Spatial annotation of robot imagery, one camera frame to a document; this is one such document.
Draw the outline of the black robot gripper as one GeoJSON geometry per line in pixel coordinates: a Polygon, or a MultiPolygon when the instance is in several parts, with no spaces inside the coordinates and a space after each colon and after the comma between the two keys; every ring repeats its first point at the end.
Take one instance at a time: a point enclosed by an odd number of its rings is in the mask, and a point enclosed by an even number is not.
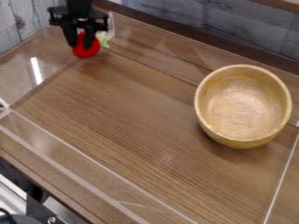
{"type": "Polygon", "coordinates": [[[77,28],[84,27],[84,48],[89,49],[98,31],[108,30],[110,15],[92,6],[93,0],[67,0],[60,6],[47,9],[49,12],[49,24],[61,26],[64,37],[71,47],[77,43],[77,28]],[[63,21],[71,21],[72,24],[63,24],[63,21]]]}

